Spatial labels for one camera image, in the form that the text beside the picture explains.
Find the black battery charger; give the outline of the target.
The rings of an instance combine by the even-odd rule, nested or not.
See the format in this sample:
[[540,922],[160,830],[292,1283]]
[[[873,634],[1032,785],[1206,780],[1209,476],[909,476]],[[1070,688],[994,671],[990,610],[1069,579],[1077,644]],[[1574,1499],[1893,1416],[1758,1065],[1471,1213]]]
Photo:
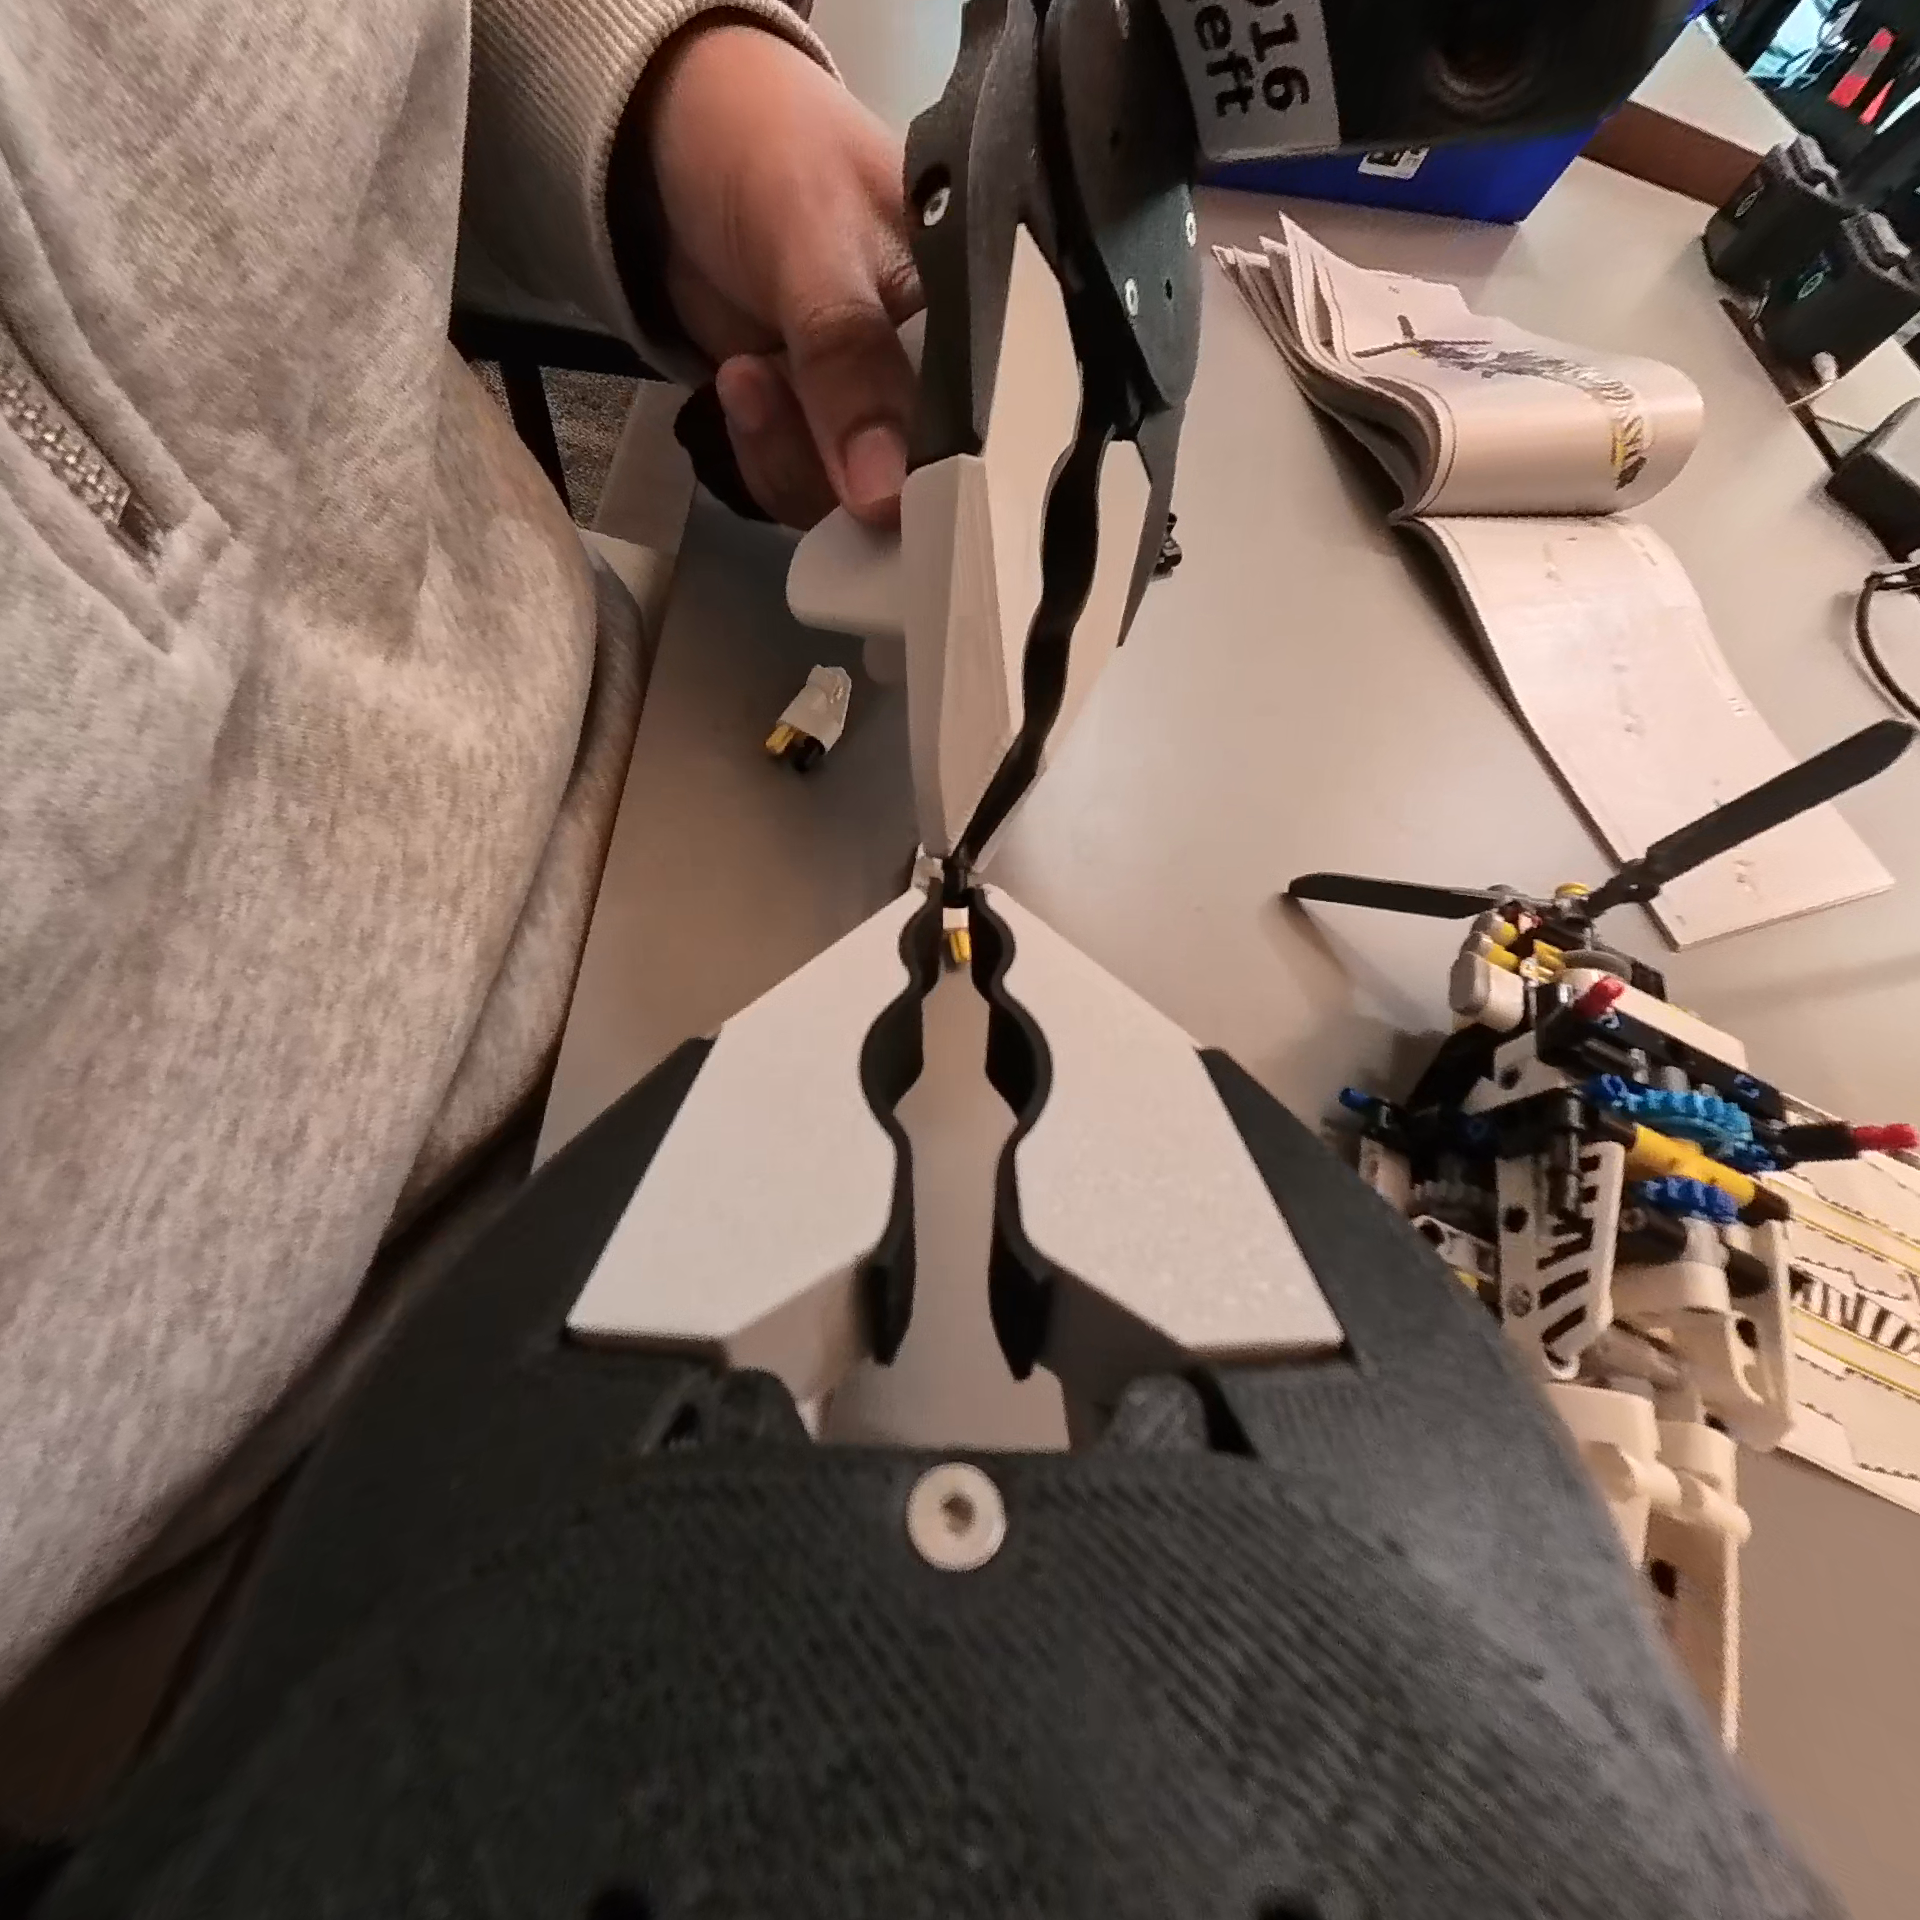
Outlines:
[[1918,317],[1918,247],[1816,137],[1766,151],[1702,230],[1710,272],[1751,301],[1762,348],[1849,375]]

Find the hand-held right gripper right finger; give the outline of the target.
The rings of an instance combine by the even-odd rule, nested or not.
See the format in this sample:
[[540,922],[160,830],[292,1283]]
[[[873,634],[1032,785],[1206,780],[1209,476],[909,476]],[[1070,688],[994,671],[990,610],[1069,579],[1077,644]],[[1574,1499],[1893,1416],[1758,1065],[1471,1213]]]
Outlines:
[[1341,1353],[1202,1042],[998,887],[970,897],[994,1165],[990,1311],[1015,1378]]

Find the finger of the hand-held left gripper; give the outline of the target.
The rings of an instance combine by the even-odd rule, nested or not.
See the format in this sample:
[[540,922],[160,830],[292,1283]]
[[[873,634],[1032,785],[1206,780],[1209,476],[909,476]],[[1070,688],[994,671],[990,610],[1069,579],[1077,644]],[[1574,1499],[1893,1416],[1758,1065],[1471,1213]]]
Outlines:
[[1083,407],[1063,285],[1015,223],[983,444],[917,470],[901,491],[917,824],[926,853],[962,875],[985,868],[1042,778],[1015,775],[992,826],[990,789],[1038,707],[1026,660],[1043,606],[1043,519]]
[[1077,610],[1043,613],[1043,487],[965,463],[949,597],[949,883],[976,875],[1059,756],[1128,627],[1149,479],[1133,444],[1096,472],[1096,563]]

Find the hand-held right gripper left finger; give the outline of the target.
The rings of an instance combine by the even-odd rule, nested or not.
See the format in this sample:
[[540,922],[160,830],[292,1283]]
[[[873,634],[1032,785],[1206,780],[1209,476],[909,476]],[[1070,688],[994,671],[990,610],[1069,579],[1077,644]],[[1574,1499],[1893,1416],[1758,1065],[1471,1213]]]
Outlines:
[[565,1331],[722,1371],[893,1364],[917,1293],[914,1149],[940,904],[912,887],[736,1014]]

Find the lego plane model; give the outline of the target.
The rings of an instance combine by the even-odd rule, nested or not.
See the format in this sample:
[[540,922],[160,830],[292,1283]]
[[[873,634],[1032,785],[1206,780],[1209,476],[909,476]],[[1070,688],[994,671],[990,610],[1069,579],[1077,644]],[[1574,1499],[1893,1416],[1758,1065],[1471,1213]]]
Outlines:
[[1915,1165],[1904,1123],[1816,1120],[1666,979],[1600,942],[1654,901],[1897,765],[1883,719],[1551,897],[1310,870],[1288,904],[1465,922],[1456,1031],[1403,1100],[1347,1090],[1358,1172],[1456,1266],[1571,1428],[1674,1651],[1736,1748],[1742,1451],[1794,1409],[1786,1176]]

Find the blue storage bin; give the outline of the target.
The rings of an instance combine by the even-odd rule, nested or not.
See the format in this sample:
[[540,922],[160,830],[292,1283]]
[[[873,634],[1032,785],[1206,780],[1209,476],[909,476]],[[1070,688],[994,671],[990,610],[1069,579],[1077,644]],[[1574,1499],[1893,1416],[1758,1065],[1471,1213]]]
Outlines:
[[1606,121],[1520,140],[1465,140],[1441,149],[1261,156],[1216,165],[1213,189],[1312,202],[1429,213],[1473,223],[1523,223]]

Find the black office chair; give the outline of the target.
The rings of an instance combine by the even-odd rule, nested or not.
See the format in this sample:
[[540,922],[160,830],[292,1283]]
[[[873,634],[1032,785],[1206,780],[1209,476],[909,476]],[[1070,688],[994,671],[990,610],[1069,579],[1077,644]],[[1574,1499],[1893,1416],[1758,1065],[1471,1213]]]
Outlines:
[[590,525],[632,402],[660,387],[656,370],[597,326],[478,305],[454,305],[449,340],[575,523]]

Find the black power adapter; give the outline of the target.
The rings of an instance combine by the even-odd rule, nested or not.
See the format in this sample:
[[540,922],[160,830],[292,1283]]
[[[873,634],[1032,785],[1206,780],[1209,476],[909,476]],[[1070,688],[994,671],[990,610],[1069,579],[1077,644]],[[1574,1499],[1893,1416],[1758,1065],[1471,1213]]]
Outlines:
[[1918,546],[1918,398],[1903,402],[1841,456],[1827,492],[1891,553]]

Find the person's left hand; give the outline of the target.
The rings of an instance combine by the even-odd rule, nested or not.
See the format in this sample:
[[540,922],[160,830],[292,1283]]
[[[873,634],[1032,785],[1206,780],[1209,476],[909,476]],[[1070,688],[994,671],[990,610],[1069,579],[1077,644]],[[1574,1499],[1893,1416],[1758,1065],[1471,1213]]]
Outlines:
[[748,492],[778,523],[897,525],[922,308],[901,143],[793,39],[707,19],[653,64],[638,154],[667,217],[667,285],[714,362]]

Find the lego instruction booklet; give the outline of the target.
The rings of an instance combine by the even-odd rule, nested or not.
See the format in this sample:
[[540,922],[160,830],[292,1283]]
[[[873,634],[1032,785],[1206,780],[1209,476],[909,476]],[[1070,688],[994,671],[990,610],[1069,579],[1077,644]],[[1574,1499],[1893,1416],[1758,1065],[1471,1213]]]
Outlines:
[[1385,476],[1494,682],[1620,862],[1784,780],[1676,549],[1640,516],[1691,467],[1702,390],[1664,360],[1479,314],[1287,217],[1213,259],[1310,404]]

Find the zebra striped sticker sheet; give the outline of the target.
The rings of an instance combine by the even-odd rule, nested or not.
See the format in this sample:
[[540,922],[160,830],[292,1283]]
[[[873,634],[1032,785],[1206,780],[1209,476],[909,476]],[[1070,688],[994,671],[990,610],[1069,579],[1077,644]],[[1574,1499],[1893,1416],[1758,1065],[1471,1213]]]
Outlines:
[[1918,1149],[1769,1172],[1786,1207],[1786,1454],[1918,1512]]

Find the white lego sub-assembly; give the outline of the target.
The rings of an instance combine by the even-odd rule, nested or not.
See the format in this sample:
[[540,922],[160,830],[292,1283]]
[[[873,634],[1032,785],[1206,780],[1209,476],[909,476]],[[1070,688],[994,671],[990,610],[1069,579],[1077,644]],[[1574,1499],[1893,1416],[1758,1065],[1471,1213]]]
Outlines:
[[809,775],[839,746],[851,699],[854,675],[844,666],[814,666],[764,736],[761,754],[795,775]]

